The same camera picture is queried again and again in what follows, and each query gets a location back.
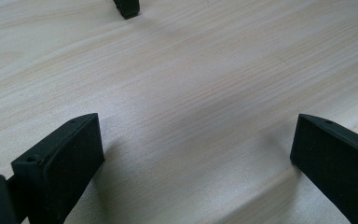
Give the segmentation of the black shelf with metal legs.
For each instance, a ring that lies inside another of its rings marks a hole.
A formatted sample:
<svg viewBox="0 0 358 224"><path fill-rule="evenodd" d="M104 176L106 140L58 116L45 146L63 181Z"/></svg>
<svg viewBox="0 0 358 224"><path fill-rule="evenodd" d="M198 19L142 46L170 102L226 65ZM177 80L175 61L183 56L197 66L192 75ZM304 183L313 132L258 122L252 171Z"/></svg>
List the black shelf with metal legs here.
<svg viewBox="0 0 358 224"><path fill-rule="evenodd" d="M140 12L139 0L113 0L124 19L135 17Z"/></svg>

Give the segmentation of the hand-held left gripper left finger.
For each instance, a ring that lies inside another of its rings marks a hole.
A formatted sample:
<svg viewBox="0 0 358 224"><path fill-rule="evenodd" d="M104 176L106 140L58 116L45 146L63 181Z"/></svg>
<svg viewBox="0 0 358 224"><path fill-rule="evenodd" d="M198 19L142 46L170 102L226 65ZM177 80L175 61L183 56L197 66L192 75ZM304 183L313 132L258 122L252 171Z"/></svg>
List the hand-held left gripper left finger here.
<svg viewBox="0 0 358 224"><path fill-rule="evenodd" d="M96 113L65 122L11 165L31 224L63 224L104 161Z"/></svg>

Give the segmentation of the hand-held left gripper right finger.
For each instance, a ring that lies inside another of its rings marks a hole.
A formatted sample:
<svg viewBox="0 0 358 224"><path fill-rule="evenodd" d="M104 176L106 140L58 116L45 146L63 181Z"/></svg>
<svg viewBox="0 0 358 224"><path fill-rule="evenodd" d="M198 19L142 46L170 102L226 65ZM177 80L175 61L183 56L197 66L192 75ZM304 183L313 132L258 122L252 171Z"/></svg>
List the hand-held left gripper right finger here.
<svg viewBox="0 0 358 224"><path fill-rule="evenodd" d="M300 114L290 160L351 224L358 224L357 133L334 121Z"/></svg>

